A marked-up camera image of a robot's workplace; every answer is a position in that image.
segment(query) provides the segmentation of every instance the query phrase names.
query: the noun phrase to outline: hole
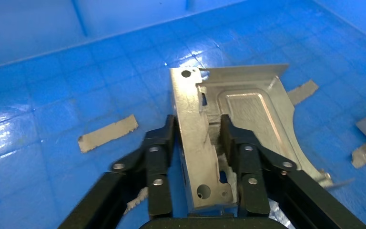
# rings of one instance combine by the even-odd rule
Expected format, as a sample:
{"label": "hole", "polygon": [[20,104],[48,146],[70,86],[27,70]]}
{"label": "hole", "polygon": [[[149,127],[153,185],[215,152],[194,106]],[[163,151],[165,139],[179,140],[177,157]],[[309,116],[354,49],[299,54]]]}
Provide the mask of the hole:
{"label": "hole", "polygon": [[188,71],[188,70],[184,70],[183,72],[182,72],[182,76],[183,77],[190,77],[192,75],[192,73],[190,72],[190,71]]}
{"label": "hole", "polygon": [[203,106],[207,106],[207,98],[205,97],[205,94],[201,92],[201,97],[203,98]]}
{"label": "hole", "polygon": [[220,182],[223,184],[228,183],[228,179],[226,178],[226,174],[224,171],[220,171]]}
{"label": "hole", "polygon": [[207,185],[200,185],[197,188],[197,196],[201,199],[207,199],[211,195],[211,189]]}

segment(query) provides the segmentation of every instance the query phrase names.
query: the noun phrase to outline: gray metal strip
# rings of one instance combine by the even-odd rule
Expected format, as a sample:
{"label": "gray metal strip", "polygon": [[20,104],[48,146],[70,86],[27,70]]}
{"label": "gray metal strip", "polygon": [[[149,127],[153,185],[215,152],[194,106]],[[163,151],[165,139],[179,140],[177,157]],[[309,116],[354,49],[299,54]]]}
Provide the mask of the gray metal strip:
{"label": "gray metal strip", "polygon": [[297,105],[302,102],[306,98],[310,97],[316,90],[318,90],[319,86],[315,84],[312,80],[309,80],[305,84],[289,91],[288,97],[290,98],[293,105]]}
{"label": "gray metal strip", "polygon": [[355,168],[361,168],[366,164],[366,143],[352,152],[351,164]]}
{"label": "gray metal strip", "polygon": [[98,146],[101,146],[114,139],[120,138],[138,127],[134,115],[112,123],[98,130],[82,135],[78,139],[79,148],[82,153],[86,153]]}

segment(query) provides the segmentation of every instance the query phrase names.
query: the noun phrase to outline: metal bracket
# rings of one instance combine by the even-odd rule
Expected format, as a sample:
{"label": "metal bracket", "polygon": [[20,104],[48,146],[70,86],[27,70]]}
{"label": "metal bracket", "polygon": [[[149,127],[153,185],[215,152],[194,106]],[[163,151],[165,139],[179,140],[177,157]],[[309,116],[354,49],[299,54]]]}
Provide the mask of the metal bracket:
{"label": "metal bracket", "polygon": [[[219,177],[217,155],[225,154],[218,140],[223,114],[235,126],[253,130],[262,145],[294,161],[312,178],[322,176],[295,137],[294,106],[279,79],[287,66],[170,69],[189,212],[237,202],[236,186],[230,182],[234,175],[227,174],[227,184]],[[205,71],[208,77],[202,78]]]}

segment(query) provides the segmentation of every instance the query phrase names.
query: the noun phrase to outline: metal bolt head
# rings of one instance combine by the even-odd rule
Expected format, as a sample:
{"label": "metal bolt head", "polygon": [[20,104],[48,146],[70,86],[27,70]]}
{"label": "metal bolt head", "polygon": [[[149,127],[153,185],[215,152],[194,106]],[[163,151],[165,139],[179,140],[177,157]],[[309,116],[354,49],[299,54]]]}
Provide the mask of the metal bolt head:
{"label": "metal bolt head", "polygon": [[149,148],[149,152],[156,152],[158,150],[159,150],[158,147],[151,147],[151,148]]}
{"label": "metal bolt head", "polygon": [[249,182],[249,184],[251,184],[251,185],[255,185],[255,184],[257,184],[257,180],[256,180],[256,178],[249,178],[249,179],[247,180],[247,182]]}
{"label": "metal bolt head", "polygon": [[293,166],[293,164],[290,162],[283,162],[283,166],[287,167],[287,168],[291,168]]}
{"label": "metal bolt head", "polygon": [[114,164],[113,165],[114,169],[123,169],[124,168],[124,164]]}
{"label": "metal bolt head", "polygon": [[159,186],[163,184],[163,180],[162,179],[156,179],[153,181],[153,185],[155,186]]}
{"label": "metal bolt head", "polygon": [[253,150],[253,147],[251,147],[251,146],[245,146],[245,150],[252,151]]}
{"label": "metal bolt head", "polygon": [[330,174],[329,174],[329,173],[324,173],[324,176],[325,176],[325,178],[326,178],[326,179],[328,179],[328,180],[332,179],[332,177],[330,176]]}

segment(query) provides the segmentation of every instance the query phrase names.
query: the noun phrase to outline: grid pattern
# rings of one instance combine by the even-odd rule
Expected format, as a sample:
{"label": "grid pattern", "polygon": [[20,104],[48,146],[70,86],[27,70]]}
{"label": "grid pattern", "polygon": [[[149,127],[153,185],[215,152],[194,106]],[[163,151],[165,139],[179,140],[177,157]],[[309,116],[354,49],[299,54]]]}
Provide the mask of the grid pattern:
{"label": "grid pattern", "polygon": [[[107,166],[172,113],[168,68],[290,63],[286,90],[320,89],[295,108],[299,143],[335,182],[332,194],[366,223],[366,36],[310,1],[245,1],[0,67],[0,228],[54,228]],[[139,128],[81,154],[78,137],[134,114]],[[170,168],[175,216],[185,216],[179,158]],[[146,202],[119,228],[148,220]]]}

